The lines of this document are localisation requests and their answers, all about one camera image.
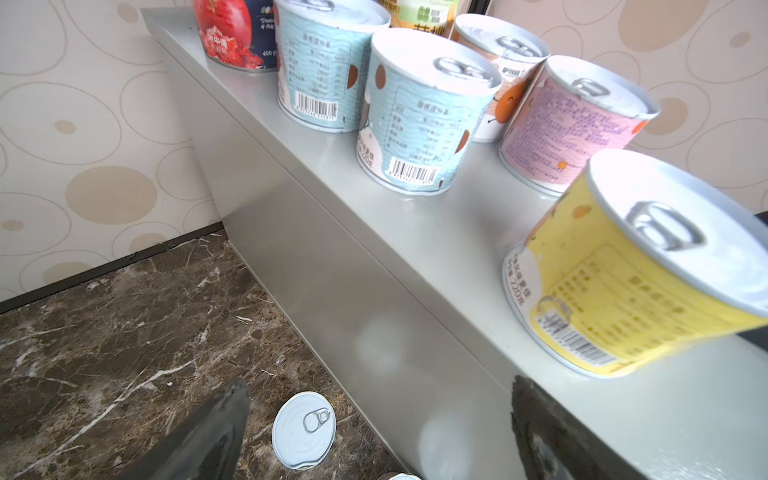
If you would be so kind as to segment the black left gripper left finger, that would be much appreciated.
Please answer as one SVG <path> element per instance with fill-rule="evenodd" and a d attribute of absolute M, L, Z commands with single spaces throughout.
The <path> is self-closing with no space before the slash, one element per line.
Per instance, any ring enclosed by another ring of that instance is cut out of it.
<path fill-rule="evenodd" d="M 241 456 L 250 413 L 248 388 L 235 378 L 117 477 L 119 479 L 231 479 Z"/>

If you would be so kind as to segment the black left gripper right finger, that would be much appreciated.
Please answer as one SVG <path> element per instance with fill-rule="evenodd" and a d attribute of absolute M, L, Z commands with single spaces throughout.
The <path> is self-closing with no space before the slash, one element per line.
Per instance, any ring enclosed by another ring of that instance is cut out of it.
<path fill-rule="evenodd" d="M 511 428 L 528 479 L 643 479 L 534 380 L 512 382 Z"/>

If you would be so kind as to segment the green label can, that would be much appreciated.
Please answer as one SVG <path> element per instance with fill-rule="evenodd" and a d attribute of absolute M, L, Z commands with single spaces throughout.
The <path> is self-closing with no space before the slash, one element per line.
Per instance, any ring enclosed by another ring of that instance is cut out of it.
<path fill-rule="evenodd" d="M 272 446 L 285 467 L 308 470 L 327 457 L 335 433 L 336 416 L 329 401 L 316 392 L 300 392 L 278 411 L 272 427 Z"/>

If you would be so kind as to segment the white lid can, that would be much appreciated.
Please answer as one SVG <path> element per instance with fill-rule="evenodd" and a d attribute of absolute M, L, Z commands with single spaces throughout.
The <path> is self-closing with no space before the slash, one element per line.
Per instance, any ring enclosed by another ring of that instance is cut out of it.
<path fill-rule="evenodd" d="M 764 327 L 767 227 L 683 170 L 606 149 L 508 252 L 501 279 L 543 349 L 616 378 Z"/>
<path fill-rule="evenodd" d="M 375 33 L 358 164 L 398 193 L 444 193 L 501 85 L 498 69 L 460 43 L 404 28 Z"/>

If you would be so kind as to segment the pink label can back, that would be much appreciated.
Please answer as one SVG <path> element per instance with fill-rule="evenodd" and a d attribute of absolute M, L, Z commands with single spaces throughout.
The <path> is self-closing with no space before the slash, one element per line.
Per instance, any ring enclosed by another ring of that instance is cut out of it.
<path fill-rule="evenodd" d="M 596 152 L 626 147 L 660 113 L 660 104 L 629 80 L 553 55 L 505 132 L 499 157 L 524 184 L 558 197 Z"/>

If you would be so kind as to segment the pink label can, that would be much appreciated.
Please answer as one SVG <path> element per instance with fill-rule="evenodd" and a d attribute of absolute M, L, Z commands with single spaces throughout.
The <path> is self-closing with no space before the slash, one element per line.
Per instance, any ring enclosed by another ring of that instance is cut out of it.
<path fill-rule="evenodd" d="M 407 473 L 388 472 L 378 477 L 377 480 L 421 480 L 421 478 Z"/>
<path fill-rule="evenodd" d="M 499 157 L 524 184 L 558 197 L 596 152 L 626 147 L 660 113 L 660 104 L 629 80 L 553 55 L 505 132 Z"/>

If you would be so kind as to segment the peach label can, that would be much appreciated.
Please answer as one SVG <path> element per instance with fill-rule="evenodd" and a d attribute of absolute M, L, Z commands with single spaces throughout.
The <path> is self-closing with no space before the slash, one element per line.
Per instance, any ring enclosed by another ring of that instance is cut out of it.
<path fill-rule="evenodd" d="M 518 25 L 472 13 L 456 17 L 451 39 L 488 59 L 502 77 L 502 85 L 474 135 L 477 142 L 498 141 L 518 112 L 543 62 L 551 55 L 549 46 Z"/>

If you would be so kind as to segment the dark blue red soup can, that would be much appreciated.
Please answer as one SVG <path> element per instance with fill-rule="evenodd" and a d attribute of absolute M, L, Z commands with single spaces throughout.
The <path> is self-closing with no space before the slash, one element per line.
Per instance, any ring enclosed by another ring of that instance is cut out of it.
<path fill-rule="evenodd" d="M 277 68 L 272 0 L 195 0 L 193 9 L 210 60 L 248 72 Z"/>

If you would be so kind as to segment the teal label can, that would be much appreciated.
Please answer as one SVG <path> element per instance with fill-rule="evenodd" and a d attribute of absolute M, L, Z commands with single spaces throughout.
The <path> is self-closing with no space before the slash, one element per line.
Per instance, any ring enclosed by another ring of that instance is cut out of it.
<path fill-rule="evenodd" d="M 390 27 L 375 1 L 276 1 L 278 101 L 293 120 L 328 133 L 356 131 L 371 37 Z"/>

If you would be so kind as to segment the yellow label can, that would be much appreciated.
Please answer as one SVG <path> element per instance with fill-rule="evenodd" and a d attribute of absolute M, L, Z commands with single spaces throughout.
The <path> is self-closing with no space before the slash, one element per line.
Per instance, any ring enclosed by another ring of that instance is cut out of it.
<path fill-rule="evenodd" d="M 392 28 L 423 31 L 448 38 L 459 13 L 459 0 L 377 0 L 391 15 Z"/>

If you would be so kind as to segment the pink label can front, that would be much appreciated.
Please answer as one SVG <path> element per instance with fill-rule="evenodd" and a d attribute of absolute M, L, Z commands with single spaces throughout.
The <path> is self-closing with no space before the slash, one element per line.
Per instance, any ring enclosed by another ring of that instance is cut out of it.
<path fill-rule="evenodd" d="M 378 477 L 377 480 L 421 480 L 421 478 L 407 473 L 388 472 Z"/>

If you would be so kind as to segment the grey metal cabinet box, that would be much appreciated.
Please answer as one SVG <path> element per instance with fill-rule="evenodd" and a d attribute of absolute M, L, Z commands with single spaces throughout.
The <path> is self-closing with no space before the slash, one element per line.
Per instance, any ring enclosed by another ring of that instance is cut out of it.
<path fill-rule="evenodd" d="M 514 382 L 529 379 L 640 479 L 763 479 L 767 354 L 735 336 L 617 380 L 546 353 L 515 318 L 502 261 L 550 206 L 490 144 L 452 188 L 398 194 L 355 134 L 289 119 L 273 73 L 208 60 L 189 7 L 143 13 L 238 256 L 387 447 L 424 479 L 522 479 Z"/>

